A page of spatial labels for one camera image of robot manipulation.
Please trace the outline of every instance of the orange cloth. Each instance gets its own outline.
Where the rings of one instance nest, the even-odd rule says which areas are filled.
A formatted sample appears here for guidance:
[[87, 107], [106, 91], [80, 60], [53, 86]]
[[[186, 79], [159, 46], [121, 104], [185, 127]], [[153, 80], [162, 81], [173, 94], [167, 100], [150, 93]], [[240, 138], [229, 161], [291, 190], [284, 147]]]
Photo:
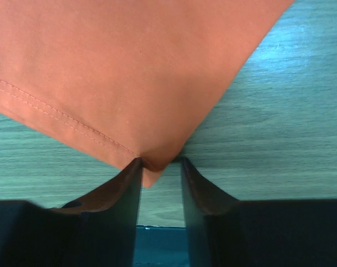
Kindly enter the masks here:
[[0, 0], [0, 112], [144, 185], [293, 0]]

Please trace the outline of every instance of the stitching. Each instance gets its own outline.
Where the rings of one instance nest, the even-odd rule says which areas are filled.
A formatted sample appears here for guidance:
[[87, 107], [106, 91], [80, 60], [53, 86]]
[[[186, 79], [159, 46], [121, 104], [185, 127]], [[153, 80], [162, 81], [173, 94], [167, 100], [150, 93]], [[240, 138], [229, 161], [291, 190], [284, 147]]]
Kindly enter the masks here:
[[[78, 121], [78, 120], [76, 120], [76, 119], [70, 117], [70, 116], [67, 115], [67, 114], [64, 114], [63, 112], [61, 112], [61, 111], [57, 110], [56, 108], [54, 108], [54, 107], [48, 105], [47, 103], [44, 103], [43, 101], [41, 101], [41, 100], [35, 98], [34, 96], [32, 96], [32, 95], [30, 95], [29, 93], [27, 93], [27, 92], [25, 92], [25, 91], [23, 91], [23, 90], [17, 88], [16, 86], [14, 86], [14, 85], [12, 85], [12, 84], [6, 82], [6, 81], [3, 81], [3, 80], [0, 80], [0, 82], [2, 82], [2, 83], [4, 83], [4, 84], [6, 84], [6, 85], [8, 85], [8, 86], [10, 86], [10, 87], [12, 87], [12, 88], [14, 88], [14, 89], [16, 89], [16, 90], [19, 91], [19, 92], [24, 93], [25, 95], [29, 96], [30, 98], [32, 98], [32, 99], [34, 99], [34, 100], [36, 100], [36, 101], [38, 101], [38, 102], [44, 104], [45, 106], [47, 106], [47, 107], [53, 109], [53, 110], [56, 111], [57, 113], [59, 113], [59, 114], [65, 116], [65, 117], [67, 117], [68, 119], [72, 120], [73, 122], [76, 122], [76, 123], [80, 124], [80, 125], [83, 126], [84, 128], [87, 128], [87, 129], [89, 129], [90, 131], [92, 131], [92, 132], [94, 132], [94, 133], [96, 133], [96, 134], [101, 135], [102, 137], [104, 137], [105, 139], [109, 140], [110, 142], [113, 142], [113, 143], [115, 143], [116, 145], [122, 147], [123, 149], [129, 151], [131, 154], [133, 154], [133, 155], [135, 155], [135, 156], [137, 156], [137, 157], [140, 156], [139, 154], [135, 153], [135, 152], [132, 151], [132, 150], [129, 150], [127, 147], [123, 146], [122, 144], [120, 144], [120, 143], [116, 142], [115, 140], [113, 140], [113, 139], [107, 137], [107, 136], [104, 135], [103, 133], [94, 130], [93, 128], [91, 128], [91, 127], [89, 127], [89, 126], [87, 126], [87, 125], [81, 123], [80, 121]], [[18, 98], [18, 99], [20, 99], [21, 101], [23, 101], [23, 102], [29, 104], [30, 106], [32, 106], [32, 107], [34, 107], [34, 108], [36, 108], [36, 109], [38, 109], [38, 110], [41, 110], [41, 109], [39, 109], [38, 107], [36, 107], [36, 106], [34, 106], [34, 105], [32, 105], [32, 104], [26, 102], [25, 100], [23, 100], [23, 99], [21, 99], [21, 98], [15, 96], [15, 95], [13, 95], [13, 94], [11, 94], [11, 93], [5, 91], [5, 90], [0, 89], [0, 91], [3, 91], [3, 92], [5, 92], [5, 93], [7, 93], [7, 94], [9, 94], [9, 95], [11, 95], [11, 96], [13, 96], [13, 97], [15, 97], [15, 98]], [[94, 138], [88, 136], [87, 134], [85, 134], [85, 133], [79, 131], [78, 129], [74, 128], [73, 126], [67, 124], [65, 121], [60, 120], [60, 119], [58, 119], [58, 118], [56, 118], [56, 117], [54, 117], [54, 116], [52, 116], [52, 115], [50, 115], [50, 116], [53, 117], [53, 118], [56, 119], [56, 120], [59, 120], [59, 121], [63, 122], [64, 124], [70, 126], [71, 128], [73, 128], [74, 130], [80, 132], [81, 134], [83, 134], [83, 135], [85, 135], [85, 136], [87, 136], [87, 137], [93, 139], [95, 142], [98, 142], [99, 144], [102, 144], [102, 143], [99, 142], [98, 140], [96, 140], [96, 139], [94, 139]], [[146, 164], [148, 164], [151, 168], [153, 168], [153, 165], [152, 165], [148, 160], [146, 160], [146, 159], [142, 159], [142, 160], [143, 160]]]
[[108, 149], [110, 149], [110, 150], [113, 150], [115, 153], [119, 154], [120, 156], [122, 156], [122, 157], [124, 157], [124, 158], [126, 158], [126, 159], [128, 159], [128, 160], [132, 160], [132, 159], [130, 159], [130, 158], [128, 158], [128, 157], [126, 157], [126, 156], [124, 156], [123, 154], [121, 154], [121, 153], [117, 152], [117, 151], [116, 151], [116, 150], [114, 150], [113, 148], [111, 148], [111, 147], [109, 147], [109, 146], [106, 146], [104, 143], [102, 143], [102, 142], [100, 142], [100, 141], [98, 141], [98, 140], [96, 140], [96, 139], [92, 138], [91, 136], [87, 135], [86, 133], [83, 133], [83, 132], [81, 132], [81, 131], [80, 131], [80, 130], [78, 130], [77, 128], [74, 128], [73, 126], [71, 126], [70, 124], [66, 123], [65, 121], [63, 121], [63, 120], [60, 120], [59, 118], [56, 118], [55, 116], [53, 116], [53, 115], [49, 114], [48, 112], [46, 112], [46, 111], [44, 111], [44, 110], [42, 110], [42, 109], [40, 109], [40, 108], [38, 108], [38, 107], [36, 107], [36, 106], [32, 105], [31, 103], [28, 103], [27, 101], [23, 100], [22, 98], [20, 98], [20, 97], [18, 97], [18, 96], [15, 96], [15, 95], [13, 95], [13, 94], [11, 94], [11, 93], [9, 93], [9, 92], [6, 92], [6, 91], [5, 91], [5, 90], [3, 90], [3, 89], [0, 89], [0, 91], [4, 92], [4, 93], [6, 93], [6, 94], [8, 94], [8, 95], [10, 95], [10, 96], [12, 96], [12, 97], [14, 97], [14, 98], [17, 98], [17, 99], [19, 99], [19, 100], [23, 101], [24, 103], [26, 103], [26, 104], [30, 105], [31, 107], [34, 107], [34, 108], [35, 108], [35, 109], [37, 109], [37, 110], [40, 110], [40, 111], [42, 111], [44, 114], [47, 114], [47, 115], [49, 115], [50, 117], [54, 118], [55, 120], [58, 120], [58, 121], [61, 121], [61, 122], [63, 122], [65, 125], [67, 125], [67, 126], [71, 127], [71, 128], [72, 128], [72, 129], [74, 129], [75, 131], [77, 131], [77, 132], [79, 132], [79, 133], [81, 133], [81, 134], [85, 135], [86, 137], [89, 137], [89, 138], [90, 138], [90, 139], [92, 139], [93, 141], [95, 141], [95, 142], [97, 142], [97, 143], [101, 144], [102, 146], [105, 146], [105, 147], [107, 147]]

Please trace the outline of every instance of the cloth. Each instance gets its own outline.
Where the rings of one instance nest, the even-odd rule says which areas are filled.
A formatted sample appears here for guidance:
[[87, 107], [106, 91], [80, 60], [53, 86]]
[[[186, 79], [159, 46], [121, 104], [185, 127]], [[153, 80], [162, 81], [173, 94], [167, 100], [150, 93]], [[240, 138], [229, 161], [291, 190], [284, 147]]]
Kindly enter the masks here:
[[0, 113], [151, 186], [293, 0], [0, 0]]

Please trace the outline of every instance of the green wooden surface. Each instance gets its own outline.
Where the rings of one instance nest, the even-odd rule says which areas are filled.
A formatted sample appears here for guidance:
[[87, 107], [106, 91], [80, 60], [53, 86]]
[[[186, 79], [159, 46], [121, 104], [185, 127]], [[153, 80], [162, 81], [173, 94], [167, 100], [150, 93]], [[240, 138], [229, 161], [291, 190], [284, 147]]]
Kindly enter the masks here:
[[[183, 152], [240, 199], [337, 197], [337, 0], [297, 0]], [[60, 206], [117, 172], [0, 115], [0, 199]], [[184, 225], [178, 164], [139, 224]]]

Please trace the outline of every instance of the fabric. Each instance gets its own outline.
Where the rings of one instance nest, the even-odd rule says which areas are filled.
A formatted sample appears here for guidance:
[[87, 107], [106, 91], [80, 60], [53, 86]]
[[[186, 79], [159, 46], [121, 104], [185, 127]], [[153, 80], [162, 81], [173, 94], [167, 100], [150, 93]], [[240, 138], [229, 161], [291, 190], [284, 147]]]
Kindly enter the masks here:
[[0, 112], [151, 186], [292, 0], [0, 0]]

